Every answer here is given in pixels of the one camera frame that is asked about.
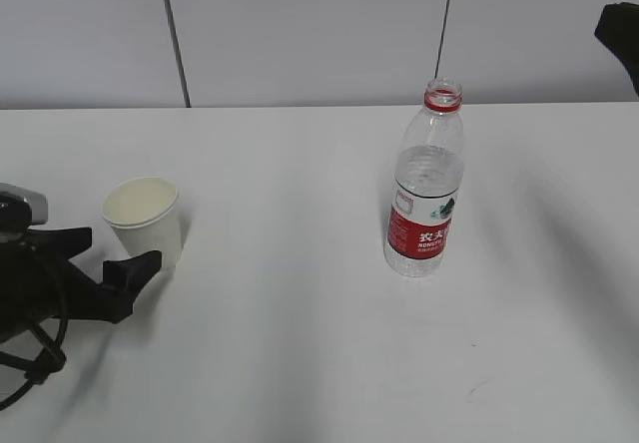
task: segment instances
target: table surface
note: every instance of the table surface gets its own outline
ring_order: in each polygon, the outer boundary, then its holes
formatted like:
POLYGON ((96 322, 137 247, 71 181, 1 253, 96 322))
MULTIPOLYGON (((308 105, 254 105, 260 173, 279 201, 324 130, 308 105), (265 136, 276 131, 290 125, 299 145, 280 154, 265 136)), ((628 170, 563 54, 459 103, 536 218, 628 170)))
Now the table surface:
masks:
POLYGON ((187 230, 129 320, 70 325, 0 439, 636 442, 639 103, 466 106, 426 280, 381 251, 416 111, 0 112, 0 181, 48 196, 45 227, 93 227, 91 275, 124 256, 100 219, 118 182, 174 181, 187 230))

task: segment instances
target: black cable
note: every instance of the black cable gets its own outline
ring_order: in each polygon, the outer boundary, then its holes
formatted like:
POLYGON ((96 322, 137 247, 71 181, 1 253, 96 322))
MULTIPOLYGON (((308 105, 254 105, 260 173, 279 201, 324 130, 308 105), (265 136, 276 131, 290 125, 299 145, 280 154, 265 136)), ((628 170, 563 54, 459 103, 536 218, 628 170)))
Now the black cable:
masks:
MULTIPOLYGON (((67 328, 69 326, 69 313, 67 310, 67 299, 64 294, 63 284, 60 278, 58 278, 58 275, 56 274, 56 272, 51 268, 51 266, 49 266, 49 263, 47 263, 44 258, 41 258, 37 254, 36 252, 37 248, 30 247, 30 250, 32 250, 31 254, 33 255, 36 262, 44 269, 44 271, 49 275, 49 277, 51 277, 51 279, 53 280, 53 284, 55 285, 56 290, 58 291, 58 306, 60 310, 60 315, 59 315, 60 319, 58 323, 58 332, 56 334, 55 342, 58 346, 61 346, 67 334, 67 328)), ((36 359, 42 356, 46 351, 47 350, 43 348, 38 354, 38 356, 36 357, 36 359)), ((11 405, 18 402, 20 398, 26 395, 29 392, 29 390, 31 390, 34 387, 34 385, 35 385, 35 381, 32 379, 29 379, 26 382, 24 382, 22 386, 20 386, 20 388, 14 391, 11 395, 7 396, 4 400, 0 401, 0 411, 6 410, 11 405)))
POLYGON ((435 65, 435 79, 439 76, 439 62, 441 61, 441 50, 443 49, 443 36, 446 34, 446 24, 448 23, 448 9, 450 9, 450 0, 446 0, 446 9, 443 12, 441 37, 439 38, 439 49, 437 50, 437 64, 435 65))

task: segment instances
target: paper cup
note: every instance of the paper cup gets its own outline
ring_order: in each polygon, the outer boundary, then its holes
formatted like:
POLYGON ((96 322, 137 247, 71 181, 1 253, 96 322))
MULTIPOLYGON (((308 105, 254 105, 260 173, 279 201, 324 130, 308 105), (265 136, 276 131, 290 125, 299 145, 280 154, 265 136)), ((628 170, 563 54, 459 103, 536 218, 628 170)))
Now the paper cup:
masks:
POLYGON ((158 177, 124 182, 107 196, 102 217, 130 256, 149 250, 162 252, 162 269, 171 268, 182 254, 176 204, 178 189, 158 177))

